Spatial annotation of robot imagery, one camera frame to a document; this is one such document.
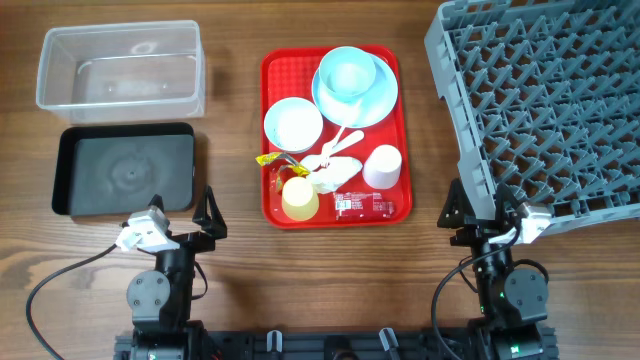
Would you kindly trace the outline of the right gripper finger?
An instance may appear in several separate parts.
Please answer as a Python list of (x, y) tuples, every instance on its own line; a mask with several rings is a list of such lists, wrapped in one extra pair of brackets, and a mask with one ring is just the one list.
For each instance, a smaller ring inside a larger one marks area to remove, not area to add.
[(517, 225), (520, 202), (505, 183), (499, 183), (495, 194), (495, 220), (502, 225)]
[(475, 212), (459, 178), (451, 181), (447, 199), (437, 221), (438, 228), (458, 229), (471, 224)]

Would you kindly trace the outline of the pink plastic cup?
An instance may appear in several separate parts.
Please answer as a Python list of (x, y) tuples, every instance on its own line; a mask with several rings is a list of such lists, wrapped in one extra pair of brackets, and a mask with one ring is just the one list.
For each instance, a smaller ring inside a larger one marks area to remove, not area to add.
[(392, 145), (380, 145), (366, 160), (362, 169), (363, 178), (374, 189), (390, 189), (399, 180), (401, 166), (400, 151)]

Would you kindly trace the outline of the yellow plastic cup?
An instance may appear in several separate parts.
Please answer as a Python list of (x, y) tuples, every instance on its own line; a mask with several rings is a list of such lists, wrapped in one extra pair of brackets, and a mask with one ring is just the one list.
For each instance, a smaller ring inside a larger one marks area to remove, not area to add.
[(303, 177), (290, 178), (282, 189), (282, 209), (294, 221), (311, 219), (319, 209), (319, 197), (311, 182)]

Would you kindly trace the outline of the yellow snack wrapper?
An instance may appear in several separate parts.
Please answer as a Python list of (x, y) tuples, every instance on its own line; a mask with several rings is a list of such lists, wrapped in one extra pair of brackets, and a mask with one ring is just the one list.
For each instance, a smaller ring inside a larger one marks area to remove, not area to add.
[(295, 160), (292, 155), (285, 152), (271, 152), (259, 155), (255, 158), (261, 167), (270, 168), (273, 174), (271, 190), (280, 193), (284, 187), (283, 173), (290, 170), (295, 177), (306, 177), (311, 171)]

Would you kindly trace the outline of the red snack wrapper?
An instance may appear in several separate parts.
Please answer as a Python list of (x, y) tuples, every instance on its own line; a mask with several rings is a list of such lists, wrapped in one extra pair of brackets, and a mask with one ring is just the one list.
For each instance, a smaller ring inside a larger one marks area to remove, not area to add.
[(378, 192), (334, 193), (333, 198), (338, 221), (384, 220), (395, 213), (394, 203)]

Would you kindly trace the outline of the white napkin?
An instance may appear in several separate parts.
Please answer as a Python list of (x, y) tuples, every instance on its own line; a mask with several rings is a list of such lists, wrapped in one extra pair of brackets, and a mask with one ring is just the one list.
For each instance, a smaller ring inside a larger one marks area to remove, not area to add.
[(306, 179), (318, 194), (336, 192), (357, 175), (363, 164), (353, 157), (331, 157), (326, 168), (311, 172)]

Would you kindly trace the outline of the light blue bowl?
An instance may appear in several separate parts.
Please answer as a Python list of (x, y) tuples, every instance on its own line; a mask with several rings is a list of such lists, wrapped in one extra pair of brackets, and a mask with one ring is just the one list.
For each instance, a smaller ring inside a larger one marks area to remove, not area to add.
[(274, 103), (263, 120), (269, 142), (289, 153), (309, 150), (323, 132), (323, 116), (311, 101), (287, 97)]

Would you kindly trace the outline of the mint green bowl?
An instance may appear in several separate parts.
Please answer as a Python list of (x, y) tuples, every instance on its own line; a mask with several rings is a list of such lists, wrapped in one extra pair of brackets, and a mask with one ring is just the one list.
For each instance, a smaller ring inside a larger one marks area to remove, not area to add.
[(352, 46), (330, 50), (319, 65), (321, 83), (339, 100), (350, 100), (365, 93), (376, 77), (371, 55)]

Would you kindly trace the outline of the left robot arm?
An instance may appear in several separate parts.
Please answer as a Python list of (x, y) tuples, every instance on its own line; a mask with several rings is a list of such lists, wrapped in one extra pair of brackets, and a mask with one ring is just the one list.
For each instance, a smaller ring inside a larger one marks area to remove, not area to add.
[(134, 326), (130, 336), (119, 336), (115, 360), (126, 359), (220, 359), (222, 352), (199, 320), (190, 318), (199, 253), (213, 251), (227, 237), (227, 226), (206, 186), (192, 222), (196, 232), (174, 235), (164, 214), (162, 197), (154, 195), (148, 208), (131, 214), (116, 240), (122, 250), (138, 250), (155, 257), (155, 267), (136, 275), (126, 299)]

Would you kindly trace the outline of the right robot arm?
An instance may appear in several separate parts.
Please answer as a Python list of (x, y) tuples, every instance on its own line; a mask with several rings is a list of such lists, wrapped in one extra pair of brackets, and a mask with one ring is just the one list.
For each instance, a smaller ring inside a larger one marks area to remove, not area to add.
[[(431, 301), (431, 330), (438, 350), (452, 359), (540, 359), (545, 355), (543, 328), (548, 317), (549, 273), (539, 262), (515, 260), (511, 248), (529, 244), (550, 225), (552, 215), (544, 205), (520, 202), (501, 184), (492, 220), (475, 214), (462, 181), (454, 179), (439, 228), (454, 229), (453, 247), (467, 247), (471, 255), (461, 260), (436, 287)], [(464, 341), (445, 338), (437, 321), (440, 294), (449, 281), (471, 267), (482, 316), (463, 329)]]

